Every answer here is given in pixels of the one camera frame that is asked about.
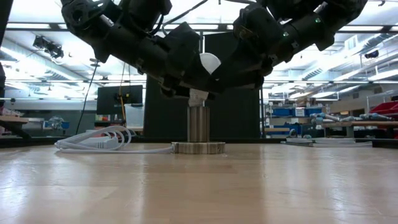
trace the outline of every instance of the table surface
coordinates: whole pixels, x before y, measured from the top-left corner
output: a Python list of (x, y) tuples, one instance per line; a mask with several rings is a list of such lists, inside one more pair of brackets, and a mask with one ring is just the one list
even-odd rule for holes
[(398, 121), (345, 121), (322, 124), (324, 128), (350, 126), (398, 126)]
[(200, 156), (2, 149), (0, 224), (398, 223), (397, 150), (226, 147)]
[(18, 118), (15, 116), (0, 116), (0, 120), (8, 121), (8, 122), (19, 122), (19, 123), (28, 123), (28, 118)]

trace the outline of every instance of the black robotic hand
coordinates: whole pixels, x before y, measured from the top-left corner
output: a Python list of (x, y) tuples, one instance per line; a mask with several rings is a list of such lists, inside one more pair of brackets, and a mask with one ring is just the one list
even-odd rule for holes
[(169, 97), (189, 97), (190, 88), (223, 91), (202, 66), (200, 36), (186, 22), (165, 38), (151, 35), (159, 16), (169, 13), (169, 0), (124, 0), (123, 7), (111, 0), (62, 0), (62, 4), (70, 32), (90, 44), (101, 62), (110, 55), (117, 57), (158, 80)]
[(200, 62), (200, 36), (187, 23), (164, 38), (153, 36), (156, 21), (172, 8), (170, 0), (122, 0), (119, 6), (111, 0), (62, 0), (62, 14), (68, 29), (94, 48), (98, 60), (119, 58), (158, 80), (167, 96), (189, 96), (194, 88), (210, 92), (211, 98), (226, 88), (261, 87), (274, 66), (312, 44), (325, 50), (366, 3), (257, 0), (241, 10), (233, 31), (238, 47), (212, 76)]

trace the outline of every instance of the metal pedestal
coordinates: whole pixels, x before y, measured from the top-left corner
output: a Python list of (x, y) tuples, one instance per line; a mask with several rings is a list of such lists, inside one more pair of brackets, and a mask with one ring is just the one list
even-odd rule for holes
[(222, 154), (225, 142), (210, 142), (210, 109), (206, 106), (189, 107), (188, 142), (173, 142), (173, 152), (180, 154)]

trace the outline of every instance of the circular base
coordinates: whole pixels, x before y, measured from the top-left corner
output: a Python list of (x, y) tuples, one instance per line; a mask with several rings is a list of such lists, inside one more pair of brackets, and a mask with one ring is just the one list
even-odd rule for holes
[(172, 142), (176, 154), (222, 154), (225, 142)]

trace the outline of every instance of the white ball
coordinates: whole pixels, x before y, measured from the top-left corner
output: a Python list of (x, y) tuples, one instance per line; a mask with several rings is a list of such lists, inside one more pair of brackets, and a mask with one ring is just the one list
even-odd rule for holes
[[(200, 61), (203, 67), (210, 75), (221, 65), (221, 61), (217, 56), (211, 53), (200, 54)], [(204, 106), (205, 100), (207, 100), (209, 93), (206, 91), (200, 91), (191, 89), (189, 106)]]

